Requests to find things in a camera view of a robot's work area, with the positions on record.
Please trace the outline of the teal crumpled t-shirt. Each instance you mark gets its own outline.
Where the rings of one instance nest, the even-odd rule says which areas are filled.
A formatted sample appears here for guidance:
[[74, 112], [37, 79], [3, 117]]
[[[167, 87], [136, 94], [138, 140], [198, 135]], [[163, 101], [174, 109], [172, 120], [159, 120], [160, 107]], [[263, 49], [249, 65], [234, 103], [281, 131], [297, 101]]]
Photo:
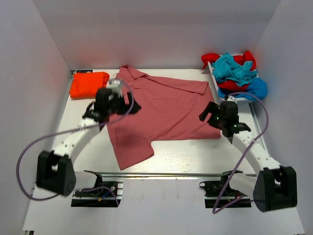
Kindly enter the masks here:
[[251, 83], [258, 77], [258, 71], [252, 69], [253, 62], [245, 61], [243, 65], [238, 64], [234, 57], [228, 53], [222, 55], [212, 63], [212, 74], [217, 83], [233, 81], [239, 87]]

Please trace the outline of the red crumpled t-shirt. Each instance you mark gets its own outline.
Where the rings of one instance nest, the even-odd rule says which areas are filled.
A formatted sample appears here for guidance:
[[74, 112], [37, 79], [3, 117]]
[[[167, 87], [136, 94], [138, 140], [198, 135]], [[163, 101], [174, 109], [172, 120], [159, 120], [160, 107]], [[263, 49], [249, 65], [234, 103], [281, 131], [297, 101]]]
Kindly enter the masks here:
[[249, 50], [242, 55], [208, 53], [201, 60], [203, 69], [211, 65], [212, 74], [223, 90], [243, 92], [257, 77], [256, 61]]

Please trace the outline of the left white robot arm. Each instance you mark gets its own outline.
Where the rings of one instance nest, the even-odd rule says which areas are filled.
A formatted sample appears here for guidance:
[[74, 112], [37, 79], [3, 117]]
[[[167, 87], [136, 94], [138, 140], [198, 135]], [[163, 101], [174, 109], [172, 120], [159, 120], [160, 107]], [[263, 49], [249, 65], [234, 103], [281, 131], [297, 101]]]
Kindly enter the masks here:
[[115, 124], [128, 114], [137, 113], [141, 107], [132, 91], [125, 101], [121, 92], [112, 88], [99, 89], [95, 101], [90, 103], [78, 128], [50, 151], [38, 156], [36, 185], [58, 195], [69, 196], [76, 190], [94, 190], [98, 175], [91, 171], [74, 171], [74, 163], [86, 145], [104, 126]]

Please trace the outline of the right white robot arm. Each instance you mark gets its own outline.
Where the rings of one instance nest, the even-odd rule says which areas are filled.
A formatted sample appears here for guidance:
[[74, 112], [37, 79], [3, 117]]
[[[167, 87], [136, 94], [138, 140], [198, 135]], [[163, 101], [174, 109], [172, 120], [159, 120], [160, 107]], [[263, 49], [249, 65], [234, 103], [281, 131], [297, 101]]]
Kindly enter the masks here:
[[255, 176], [248, 176], [238, 169], [222, 174], [219, 181], [201, 182], [199, 186], [207, 197], [215, 197], [213, 213], [218, 213], [244, 197], [249, 197], [261, 212], [293, 208], [297, 205], [297, 177], [291, 166], [283, 166], [257, 142], [247, 124], [239, 121], [238, 105], [234, 101], [208, 103], [199, 115], [200, 121], [209, 118], [208, 124], [221, 130], [222, 135], [241, 153], [252, 166]]

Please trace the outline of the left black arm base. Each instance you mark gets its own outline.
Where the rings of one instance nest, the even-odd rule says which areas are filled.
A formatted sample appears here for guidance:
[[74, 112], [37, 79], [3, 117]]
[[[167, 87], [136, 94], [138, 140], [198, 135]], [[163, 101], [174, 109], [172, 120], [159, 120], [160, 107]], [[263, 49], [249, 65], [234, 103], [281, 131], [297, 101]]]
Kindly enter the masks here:
[[94, 171], [83, 171], [73, 191], [73, 208], [117, 208], [122, 199], [123, 179]]

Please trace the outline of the blue crumpled t-shirt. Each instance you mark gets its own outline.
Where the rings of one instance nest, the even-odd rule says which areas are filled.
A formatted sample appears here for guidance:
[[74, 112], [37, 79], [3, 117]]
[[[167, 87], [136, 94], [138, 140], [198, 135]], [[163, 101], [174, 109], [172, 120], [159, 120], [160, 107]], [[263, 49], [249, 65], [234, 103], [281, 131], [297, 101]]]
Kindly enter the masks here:
[[238, 86], [234, 81], [227, 80], [222, 83], [217, 83], [218, 95], [220, 98], [224, 98], [228, 94], [234, 94], [236, 98], [245, 98], [247, 100], [256, 101], [256, 99], [247, 93], [252, 94], [258, 99], [262, 100], [267, 96], [267, 85], [259, 77], [254, 78], [249, 84]]

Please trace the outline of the pink t-shirt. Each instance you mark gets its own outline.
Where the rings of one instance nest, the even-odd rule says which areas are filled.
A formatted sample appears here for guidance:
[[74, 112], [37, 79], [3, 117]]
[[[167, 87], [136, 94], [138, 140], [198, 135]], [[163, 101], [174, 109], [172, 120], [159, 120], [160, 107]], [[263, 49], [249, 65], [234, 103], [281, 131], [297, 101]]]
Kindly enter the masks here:
[[107, 126], [121, 170], [154, 155], [153, 141], [219, 139], [220, 131], [200, 121], [213, 95], [206, 81], [151, 76], [133, 67], [120, 67], [117, 78], [126, 82], [141, 106], [134, 115]]

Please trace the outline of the folded orange t-shirt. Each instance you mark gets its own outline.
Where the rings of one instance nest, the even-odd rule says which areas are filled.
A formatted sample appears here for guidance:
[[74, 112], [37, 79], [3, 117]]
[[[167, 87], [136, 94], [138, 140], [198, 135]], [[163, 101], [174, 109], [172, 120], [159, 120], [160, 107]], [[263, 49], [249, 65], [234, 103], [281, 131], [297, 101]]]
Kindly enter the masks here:
[[100, 88], [105, 88], [110, 75], [106, 72], [76, 73], [69, 90], [72, 99], [91, 99]]

